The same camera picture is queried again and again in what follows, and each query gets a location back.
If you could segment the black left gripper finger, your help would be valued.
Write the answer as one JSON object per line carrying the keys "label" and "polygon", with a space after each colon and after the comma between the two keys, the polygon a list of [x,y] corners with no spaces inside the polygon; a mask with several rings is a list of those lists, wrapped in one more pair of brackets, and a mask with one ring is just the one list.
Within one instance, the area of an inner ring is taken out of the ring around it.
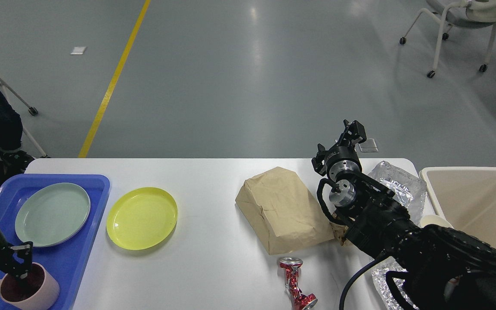
{"label": "black left gripper finger", "polygon": [[11,284],[18,287],[22,294],[33,292],[27,279],[32,269],[33,242],[27,241],[21,245],[8,244],[3,249],[3,266]]}

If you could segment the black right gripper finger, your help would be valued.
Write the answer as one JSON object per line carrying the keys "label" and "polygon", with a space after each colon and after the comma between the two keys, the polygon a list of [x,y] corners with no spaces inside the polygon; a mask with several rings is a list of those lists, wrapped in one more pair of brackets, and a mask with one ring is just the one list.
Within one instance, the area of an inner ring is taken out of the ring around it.
{"label": "black right gripper finger", "polygon": [[337,142],[339,146],[354,148],[357,144],[366,142],[366,130],[359,121],[343,120],[343,124],[345,128]]}
{"label": "black right gripper finger", "polygon": [[325,157],[328,151],[320,143],[317,145],[317,149],[315,157],[311,159],[313,170],[319,175],[326,175]]}

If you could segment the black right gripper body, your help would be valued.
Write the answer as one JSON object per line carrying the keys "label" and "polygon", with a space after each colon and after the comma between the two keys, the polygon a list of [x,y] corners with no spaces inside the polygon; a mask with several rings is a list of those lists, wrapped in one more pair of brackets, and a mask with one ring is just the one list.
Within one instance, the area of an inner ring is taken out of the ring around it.
{"label": "black right gripper body", "polygon": [[338,174],[343,171],[362,171],[362,165],[355,148],[335,144],[327,151],[325,156],[326,175],[321,176],[338,179]]}

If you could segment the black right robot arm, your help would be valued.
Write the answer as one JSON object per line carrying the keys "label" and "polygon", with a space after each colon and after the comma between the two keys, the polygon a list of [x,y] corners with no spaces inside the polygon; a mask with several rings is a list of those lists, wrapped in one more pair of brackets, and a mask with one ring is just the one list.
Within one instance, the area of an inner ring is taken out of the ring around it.
{"label": "black right robot arm", "polygon": [[358,121],[344,120],[344,130],[330,148],[318,145],[312,159],[322,176],[317,200],[334,224],[347,227],[346,238],[372,261],[345,285],[344,309],[356,280],[393,257],[404,271],[389,271],[385,280],[404,310],[496,310],[496,249],[453,228],[411,221],[394,191],[363,174],[356,144],[367,140]]}

